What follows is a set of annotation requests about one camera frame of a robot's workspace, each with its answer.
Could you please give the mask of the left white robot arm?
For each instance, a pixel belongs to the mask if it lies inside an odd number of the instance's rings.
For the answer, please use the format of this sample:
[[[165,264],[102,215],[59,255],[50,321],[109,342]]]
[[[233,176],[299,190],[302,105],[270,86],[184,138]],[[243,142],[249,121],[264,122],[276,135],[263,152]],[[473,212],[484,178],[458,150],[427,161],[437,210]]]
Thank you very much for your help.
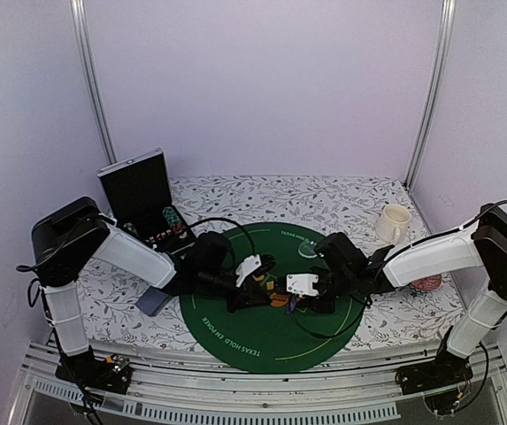
[[[171,297],[197,291],[223,297],[230,311],[269,301],[265,290],[249,282],[273,268],[273,256],[253,252],[233,269],[224,269],[225,258],[234,256],[232,245],[223,235],[207,232],[178,259],[119,227],[100,213],[90,197],[38,221],[31,236],[36,262],[16,269],[35,274],[48,322],[68,358],[66,367],[83,384],[95,383],[102,374],[99,361],[88,355],[90,344],[78,297],[77,281],[86,267],[106,265]]]

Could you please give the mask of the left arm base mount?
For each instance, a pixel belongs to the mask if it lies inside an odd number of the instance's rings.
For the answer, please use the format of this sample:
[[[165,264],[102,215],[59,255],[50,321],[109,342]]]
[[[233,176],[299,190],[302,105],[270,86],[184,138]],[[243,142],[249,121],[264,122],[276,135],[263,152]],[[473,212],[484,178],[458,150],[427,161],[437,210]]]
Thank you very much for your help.
[[[132,373],[129,358],[113,353],[105,359],[97,359],[89,346],[82,354],[61,354],[55,376],[82,388],[126,395]]]

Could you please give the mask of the orange big blind button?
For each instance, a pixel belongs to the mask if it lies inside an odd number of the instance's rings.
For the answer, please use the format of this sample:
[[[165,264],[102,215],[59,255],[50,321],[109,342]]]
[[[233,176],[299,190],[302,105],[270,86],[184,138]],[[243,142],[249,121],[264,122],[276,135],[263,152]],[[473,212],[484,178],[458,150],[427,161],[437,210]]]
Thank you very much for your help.
[[[289,302],[289,296],[284,296],[276,293],[273,293],[270,296],[270,299],[271,299],[270,306],[273,308],[285,307]]]

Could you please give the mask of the aluminium poker chip case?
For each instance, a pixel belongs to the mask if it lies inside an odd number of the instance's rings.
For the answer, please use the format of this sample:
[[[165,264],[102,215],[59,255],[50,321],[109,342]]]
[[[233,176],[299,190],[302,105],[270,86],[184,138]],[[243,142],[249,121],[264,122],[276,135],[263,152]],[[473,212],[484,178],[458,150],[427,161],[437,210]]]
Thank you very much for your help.
[[[121,160],[100,169],[97,177],[118,224],[156,251],[182,254],[196,240],[173,204],[164,152],[152,151]],[[162,211],[172,207],[184,229],[174,233]]]

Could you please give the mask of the purple small blind button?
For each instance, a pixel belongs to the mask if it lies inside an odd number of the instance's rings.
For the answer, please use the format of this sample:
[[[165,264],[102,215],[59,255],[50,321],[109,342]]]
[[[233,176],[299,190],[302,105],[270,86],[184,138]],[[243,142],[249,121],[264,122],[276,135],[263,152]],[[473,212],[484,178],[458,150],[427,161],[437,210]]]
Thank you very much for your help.
[[[290,297],[290,299],[286,305],[286,314],[287,315],[291,315],[294,313],[294,311],[296,309],[296,304],[297,304],[297,297],[296,297],[296,295],[293,295]]]

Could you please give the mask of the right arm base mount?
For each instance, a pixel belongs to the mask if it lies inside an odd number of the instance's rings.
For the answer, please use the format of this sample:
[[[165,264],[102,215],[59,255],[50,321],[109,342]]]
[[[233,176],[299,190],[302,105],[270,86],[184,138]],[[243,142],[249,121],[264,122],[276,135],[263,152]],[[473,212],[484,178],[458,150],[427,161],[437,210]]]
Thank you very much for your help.
[[[466,382],[472,377],[468,358],[462,359],[442,351],[433,360],[399,367],[395,380],[403,394],[408,395]]]

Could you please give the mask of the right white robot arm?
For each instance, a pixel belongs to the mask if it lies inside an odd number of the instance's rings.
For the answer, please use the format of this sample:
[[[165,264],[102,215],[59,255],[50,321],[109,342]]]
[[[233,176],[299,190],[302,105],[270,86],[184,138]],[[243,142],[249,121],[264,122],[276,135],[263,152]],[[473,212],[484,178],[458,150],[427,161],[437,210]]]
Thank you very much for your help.
[[[387,245],[366,256],[343,233],[333,233],[314,251],[324,267],[286,278],[288,293],[313,301],[397,290],[423,278],[476,270],[485,281],[464,315],[449,329],[427,368],[427,378],[445,386],[460,374],[474,349],[507,316],[506,201],[485,204],[465,223],[415,242]]]

